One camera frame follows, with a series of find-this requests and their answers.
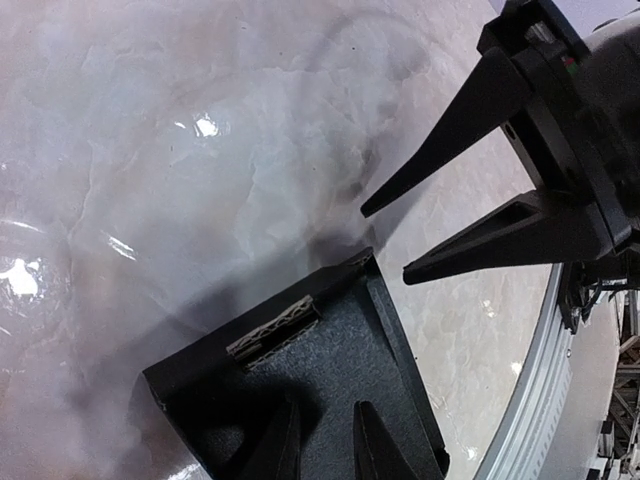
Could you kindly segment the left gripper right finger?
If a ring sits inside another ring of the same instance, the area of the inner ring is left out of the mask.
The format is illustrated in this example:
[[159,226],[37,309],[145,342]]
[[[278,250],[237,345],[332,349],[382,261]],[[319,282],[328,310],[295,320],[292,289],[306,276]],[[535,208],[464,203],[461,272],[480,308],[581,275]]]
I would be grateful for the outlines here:
[[374,405],[359,401],[353,409],[356,479],[429,479],[429,443],[418,427],[394,437]]

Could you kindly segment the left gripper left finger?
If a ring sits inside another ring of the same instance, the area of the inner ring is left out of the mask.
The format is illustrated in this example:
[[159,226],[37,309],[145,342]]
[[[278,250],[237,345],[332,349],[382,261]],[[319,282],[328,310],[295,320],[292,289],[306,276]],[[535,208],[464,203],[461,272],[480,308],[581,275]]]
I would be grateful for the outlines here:
[[301,478],[301,420],[298,404],[286,399],[237,479],[298,480]]

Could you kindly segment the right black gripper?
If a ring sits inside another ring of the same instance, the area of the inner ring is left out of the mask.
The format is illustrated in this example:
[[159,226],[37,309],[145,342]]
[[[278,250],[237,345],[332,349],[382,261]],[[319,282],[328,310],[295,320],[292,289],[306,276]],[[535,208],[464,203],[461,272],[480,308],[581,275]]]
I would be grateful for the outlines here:
[[601,29],[583,41],[581,63],[560,43],[511,58],[487,50],[416,153],[362,205],[375,214],[511,118],[535,190],[405,266],[407,285],[638,249],[639,32]]

